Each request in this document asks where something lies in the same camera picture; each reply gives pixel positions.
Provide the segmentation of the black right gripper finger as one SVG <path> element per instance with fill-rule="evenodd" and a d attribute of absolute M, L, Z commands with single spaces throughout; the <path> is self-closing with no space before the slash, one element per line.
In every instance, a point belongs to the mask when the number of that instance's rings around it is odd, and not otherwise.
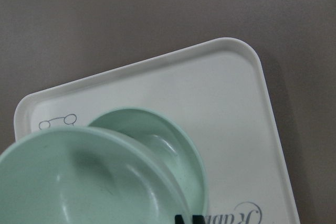
<path fill-rule="evenodd" d="M 204 223 L 204 209 L 187 211 L 182 208 L 174 210 L 175 224 L 202 224 Z"/>

